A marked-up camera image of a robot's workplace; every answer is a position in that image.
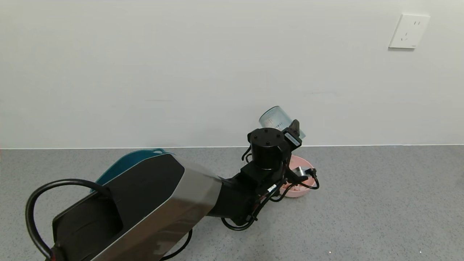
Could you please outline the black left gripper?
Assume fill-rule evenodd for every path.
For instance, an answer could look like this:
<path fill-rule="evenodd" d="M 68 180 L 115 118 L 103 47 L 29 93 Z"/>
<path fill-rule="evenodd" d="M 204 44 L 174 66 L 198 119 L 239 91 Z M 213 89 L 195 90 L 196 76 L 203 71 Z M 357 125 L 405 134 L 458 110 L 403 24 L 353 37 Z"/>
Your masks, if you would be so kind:
<path fill-rule="evenodd" d="M 289 127 L 285 128 L 282 132 L 285 141 L 290 147 L 290 152 L 302 146 L 302 139 L 300 139 L 300 123 L 298 120 L 293 120 Z"/>

